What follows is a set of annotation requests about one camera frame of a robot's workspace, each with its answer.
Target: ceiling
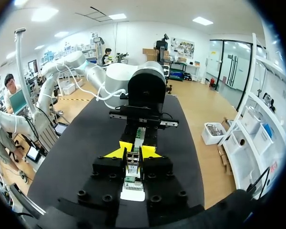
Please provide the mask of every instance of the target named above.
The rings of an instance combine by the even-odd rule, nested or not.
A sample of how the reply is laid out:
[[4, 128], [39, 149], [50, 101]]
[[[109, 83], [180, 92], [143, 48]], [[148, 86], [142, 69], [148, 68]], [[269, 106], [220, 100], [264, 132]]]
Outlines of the ceiling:
[[[58, 9], [59, 12], [49, 21], [32, 22], [34, 11], [45, 6]], [[68, 31], [71, 35], [113, 22], [98, 22], [89, 18], [101, 15], [91, 14], [95, 12], [91, 7], [106, 15], [124, 13], [127, 21], [160, 21], [208, 34], [251, 35], [255, 32], [257, 36], [264, 37], [261, 20], [246, 0], [29, 0], [20, 8], [12, 8], [0, 27], [0, 64], [6, 61], [7, 54], [15, 50], [15, 29], [27, 29], [22, 46], [22, 54], [27, 56], [37, 52], [34, 48], [38, 45], [58, 41], [59, 38], [54, 35], [60, 31]], [[198, 16], [214, 23], [203, 26], [193, 22]]]

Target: poster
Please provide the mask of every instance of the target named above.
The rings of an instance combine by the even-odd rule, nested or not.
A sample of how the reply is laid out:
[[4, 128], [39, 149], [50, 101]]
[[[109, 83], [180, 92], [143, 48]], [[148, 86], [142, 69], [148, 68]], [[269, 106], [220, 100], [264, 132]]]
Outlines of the poster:
[[99, 37], [98, 32], [91, 32], [91, 38]]
[[179, 57], [192, 59], [195, 44], [179, 38], [171, 38], [171, 53]]

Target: bulletin board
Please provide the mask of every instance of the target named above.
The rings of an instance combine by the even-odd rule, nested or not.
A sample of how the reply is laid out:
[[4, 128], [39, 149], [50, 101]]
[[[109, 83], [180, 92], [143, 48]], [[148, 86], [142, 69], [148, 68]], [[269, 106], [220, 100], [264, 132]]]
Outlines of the bulletin board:
[[171, 52], [180, 57], [192, 59], [195, 50], [195, 43], [179, 38], [171, 38]]

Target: black motor housing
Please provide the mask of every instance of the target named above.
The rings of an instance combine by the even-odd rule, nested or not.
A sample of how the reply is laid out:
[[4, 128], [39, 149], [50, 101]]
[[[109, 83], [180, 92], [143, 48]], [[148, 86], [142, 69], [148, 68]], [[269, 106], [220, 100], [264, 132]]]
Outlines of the black motor housing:
[[128, 105], [162, 112], [166, 93], [165, 78], [152, 68], [139, 69], [128, 82]]

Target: laptop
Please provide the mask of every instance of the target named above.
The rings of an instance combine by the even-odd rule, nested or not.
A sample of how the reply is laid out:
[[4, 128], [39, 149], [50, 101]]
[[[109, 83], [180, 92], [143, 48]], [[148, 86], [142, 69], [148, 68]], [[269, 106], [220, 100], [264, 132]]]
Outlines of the laptop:
[[[31, 95], [30, 86], [27, 85], [27, 87]], [[13, 108], [15, 115], [18, 115], [21, 111], [23, 111], [23, 109], [27, 105], [27, 102], [25, 101], [22, 89], [10, 97], [10, 104], [11, 104], [11, 107]]]

